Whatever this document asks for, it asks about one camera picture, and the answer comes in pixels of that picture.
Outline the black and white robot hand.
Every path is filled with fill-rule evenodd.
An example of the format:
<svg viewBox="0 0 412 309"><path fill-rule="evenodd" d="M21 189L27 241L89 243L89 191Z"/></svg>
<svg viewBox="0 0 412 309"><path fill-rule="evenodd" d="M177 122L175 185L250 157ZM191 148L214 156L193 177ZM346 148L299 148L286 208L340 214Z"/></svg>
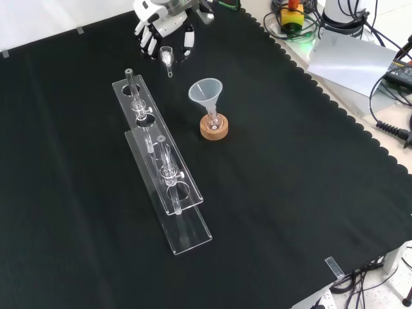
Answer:
<svg viewBox="0 0 412 309"><path fill-rule="evenodd" d="M138 18L134 35L140 50L156 59L162 40L177 31L187 19L187 11L196 1L135 0L133 9Z"/></svg>

